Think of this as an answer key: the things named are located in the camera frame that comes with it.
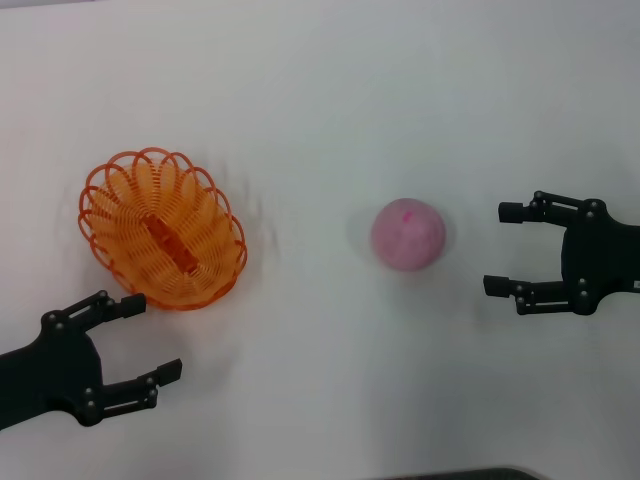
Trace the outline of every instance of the ball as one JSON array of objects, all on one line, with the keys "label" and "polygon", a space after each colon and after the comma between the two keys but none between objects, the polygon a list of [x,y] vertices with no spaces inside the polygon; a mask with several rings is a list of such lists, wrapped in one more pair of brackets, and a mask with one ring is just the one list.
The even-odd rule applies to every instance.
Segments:
[{"label": "ball", "polygon": [[433,263],[442,253],[446,227],[430,205],[400,198],[384,207],[371,228],[371,245],[391,268],[414,271]]}]

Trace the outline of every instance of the woven plastic basket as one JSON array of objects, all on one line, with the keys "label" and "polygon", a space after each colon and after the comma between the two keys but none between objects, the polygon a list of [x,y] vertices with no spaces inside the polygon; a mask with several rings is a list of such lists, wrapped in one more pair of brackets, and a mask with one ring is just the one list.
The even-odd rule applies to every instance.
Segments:
[{"label": "woven plastic basket", "polygon": [[78,224],[125,289],[164,309],[209,305],[231,290],[247,262],[229,201],[178,152],[122,152],[94,169]]}]

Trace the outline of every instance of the robotic arm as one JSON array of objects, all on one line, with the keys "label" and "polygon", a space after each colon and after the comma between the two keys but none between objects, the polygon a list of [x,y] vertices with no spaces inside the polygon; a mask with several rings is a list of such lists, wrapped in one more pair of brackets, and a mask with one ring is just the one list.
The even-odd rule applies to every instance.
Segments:
[{"label": "robotic arm", "polygon": [[513,295],[520,315],[591,315],[611,293],[640,293],[640,227],[611,218],[602,200],[536,192],[528,206],[501,203],[498,214],[502,223],[546,222],[566,228],[562,281],[530,283],[484,277],[485,293],[504,298]]},{"label": "robotic arm", "polygon": [[42,316],[40,335],[30,345],[0,355],[0,430],[53,410],[81,425],[154,408],[158,387],[175,382],[182,362],[174,360],[140,377],[102,383],[100,356],[87,331],[146,310],[143,294],[120,303],[100,291],[64,310]]}]

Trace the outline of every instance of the orange wire basket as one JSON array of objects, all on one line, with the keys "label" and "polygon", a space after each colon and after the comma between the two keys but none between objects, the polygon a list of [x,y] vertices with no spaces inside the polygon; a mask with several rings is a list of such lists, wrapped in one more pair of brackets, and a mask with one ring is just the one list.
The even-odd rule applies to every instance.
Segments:
[{"label": "orange wire basket", "polygon": [[247,263],[227,197],[204,169],[161,148],[122,152],[94,169],[78,224],[126,290],[168,310],[209,305],[233,288]]}]

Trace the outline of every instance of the white surface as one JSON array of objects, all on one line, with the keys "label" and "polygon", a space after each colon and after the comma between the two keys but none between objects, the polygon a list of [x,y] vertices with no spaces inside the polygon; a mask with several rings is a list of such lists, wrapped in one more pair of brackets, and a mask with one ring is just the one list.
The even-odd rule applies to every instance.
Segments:
[{"label": "white surface", "polygon": [[0,8],[14,7],[38,7],[41,5],[54,5],[56,3],[78,3],[92,0],[0,0]]},{"label": "white surface", "polygon": [[[86,174],[116,152],[209,168],[249,243],[218,304],[92,333],[107,381],[182,357],[156,410],[7,429],[2,478],[638,478],[640,300],[518,317],[482,276],[560,278],[562,231],[500,225],[500,201],[595,196],[640,223],[639,20],[636,0],[0,12],[0,351],[47,309],[122,294],[76,226]],[[452,236],[413,276],[366,245],[375,210],[406,196]]]}]

